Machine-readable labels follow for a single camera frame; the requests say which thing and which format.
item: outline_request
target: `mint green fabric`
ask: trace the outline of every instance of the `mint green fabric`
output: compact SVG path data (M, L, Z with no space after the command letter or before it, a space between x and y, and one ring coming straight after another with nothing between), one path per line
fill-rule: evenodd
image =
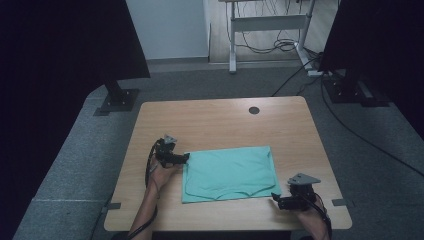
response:
M243 147L191 152L183 168L182 202L281 194L271 148Z

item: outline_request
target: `folded cloth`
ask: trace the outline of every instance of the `folded cloth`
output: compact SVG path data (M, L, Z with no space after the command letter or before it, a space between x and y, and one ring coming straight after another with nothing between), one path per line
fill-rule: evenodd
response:
M191 152L184 165L182 202L281 194L271 148L243 147Z

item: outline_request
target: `black round hole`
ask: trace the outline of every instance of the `black round hole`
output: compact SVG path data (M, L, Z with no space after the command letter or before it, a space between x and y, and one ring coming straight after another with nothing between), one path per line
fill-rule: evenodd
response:
M259 108L257 108L257 107L251 107L251 108L249 108L249 112L250 112L251 114L256 115L256 114L258 114L258 113L259 113Z

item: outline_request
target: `person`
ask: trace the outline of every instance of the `person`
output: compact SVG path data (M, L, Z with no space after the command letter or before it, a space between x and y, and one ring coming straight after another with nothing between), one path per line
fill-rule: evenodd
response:
M131 234L152 218L156 205L160 199L160 190L166 185L171 176L181 169L181 165L174 165L171 168L163 168L154 156L152 157L151 166L150 177L144 193L143 201L128 234ZM317 201L316 204L323 209L320 201ZM330 240L327 227L315 209L310 208L306 211L292 212L297 216L305 230L311 234L314 240ZM150 225L132 239L150 240L152 239L152 232L152 225Z

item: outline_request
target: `hand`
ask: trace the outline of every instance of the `hand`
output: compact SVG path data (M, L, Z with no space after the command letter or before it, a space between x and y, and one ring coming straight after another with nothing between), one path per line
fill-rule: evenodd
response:
M321 210L324 209L321 201L316 201L317 205ZM299 221L302 223L306 231L308 231L314 240L330 240L328 235L327 225L322 220L321 216L314 208L309 208L306 211L292 211Z
M181 169L181 164L176 164L170 168L163 168L156 157L152 156L152 162L150 164L150 179L149 185L152 184L153 180L157 184L157 190L159 191L169 180L171 175L175 173L178 169Z

